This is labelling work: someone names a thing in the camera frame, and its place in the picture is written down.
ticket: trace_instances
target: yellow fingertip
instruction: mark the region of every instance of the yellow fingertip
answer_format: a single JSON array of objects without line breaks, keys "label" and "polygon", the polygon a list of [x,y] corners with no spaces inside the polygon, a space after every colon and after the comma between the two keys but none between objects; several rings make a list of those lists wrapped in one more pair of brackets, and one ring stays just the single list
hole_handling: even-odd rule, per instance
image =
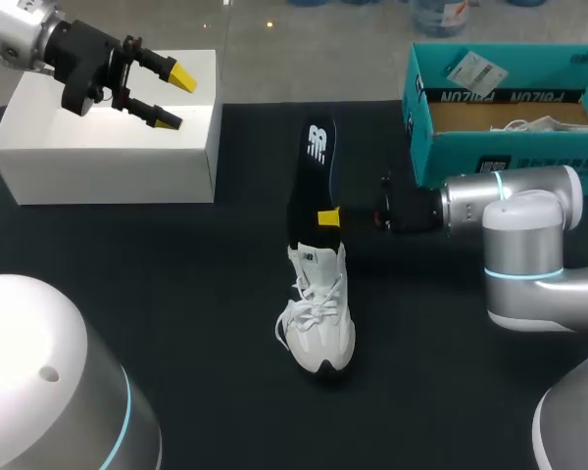
[{"label": "yellow fingertip", "polygon": [[157,119],[157,121],[155,122],[155,128],[157,128],[157,129],[170,129],[170,130],[178,130],[178,129],[176,129],[176,128],[172,127],[171,125],[169,125],[169,124],[166,124],[166,123],[165,123],[165,122],[163,122],[162,120],[158,120],[158,119]]},{"label": "yellow fingertip", "polygon": [[339,227],[340,208],[334,209],[332,211],[319,211],[318,225],[320,227]]},{"label": "yellow fingertip", "polygon": [[174,67],[170,72],[168,83],[177,86],[181,90],[185,90],[189,93],[193,93],[198,86],[198,83],[192,77],[192,75],[187,73],[187,71],[179,63],[174,64]]}]

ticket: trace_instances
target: robotic arm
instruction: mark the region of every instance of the robotic arm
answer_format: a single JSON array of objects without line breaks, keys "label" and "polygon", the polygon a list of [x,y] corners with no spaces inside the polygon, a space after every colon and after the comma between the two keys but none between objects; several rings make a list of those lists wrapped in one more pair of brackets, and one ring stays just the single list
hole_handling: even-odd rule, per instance
[{"label": "robotic arm", "polygon": [[516,331],[588,330],[588,268],[564,269],[563,261],[564,231],[574,229],[583,212],[572,168],[451,177],[441,190],[416,196],[420,211],[406,211],[387,191],[377,222],[403,233],[482,230],[488,313],[495,323]]},{"label": "robotic arm", "polygon": [[179,117],[130,97],[126,84],[133,62],[187,92],[196,88],[175,59],[143,48],[141,38],[128,36],[122,43],[86,23],[68,23],[52,0],[0,0],[0,64],[54,76],[66,85],[63,108],[79,116],[100,103],[109,88],[114,109],[127,110],[151,127],[179,129]]}]

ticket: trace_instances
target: teal shoe box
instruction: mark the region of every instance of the teal shoe box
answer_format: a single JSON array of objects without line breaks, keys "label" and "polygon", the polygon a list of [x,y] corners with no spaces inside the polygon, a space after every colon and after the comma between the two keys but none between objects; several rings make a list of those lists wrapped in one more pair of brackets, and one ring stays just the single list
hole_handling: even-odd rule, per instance
[{"label": "teal shoe box", "polygon": [[[449,79],[469,52],[508,73],[485,96]],[[570,165],[588,195],[588,132],[490,130],[544,116],[588,123],[588,44],[414,44],[403,116],[419,186],[438,188],[457,174]]]}]

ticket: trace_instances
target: black tablecloth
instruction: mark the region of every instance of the black tablecloth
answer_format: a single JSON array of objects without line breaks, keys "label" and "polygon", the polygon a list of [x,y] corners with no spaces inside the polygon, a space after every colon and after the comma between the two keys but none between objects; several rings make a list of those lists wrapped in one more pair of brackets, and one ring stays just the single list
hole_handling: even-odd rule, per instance
[{"label": "black tablecloth", "polygon": [[[386,165],[409,168],[400,103],[226,106],[214,205],[19,208],[0,180],[0,273],[76,303],[154,406],[165,470],[536,468],[535,406],[588,336],[491,324],[478,237],[347,223],[357,346],[336,386],[273,337],[293,282],[283,208],[317,111],[336,118],[340,203],[370,208]],[[588,265],[588,204],[565,258]]]}]

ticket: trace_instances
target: white box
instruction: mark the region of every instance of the white box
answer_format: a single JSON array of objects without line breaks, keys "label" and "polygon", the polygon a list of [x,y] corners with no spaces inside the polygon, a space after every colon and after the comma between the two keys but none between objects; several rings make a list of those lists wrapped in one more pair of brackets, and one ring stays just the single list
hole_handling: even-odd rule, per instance
[{"label": "white box", "polygon": [[[0,173],[20,205],[212,203],[221,132],[215,51],[159,51],[198,81],[194,94],[134,64],[131,97],[183,119],[154,129],[111,102],[61,108],[63,84],[25,73],[0,123]],[[105,90],[105,96],[111,92]]]}]

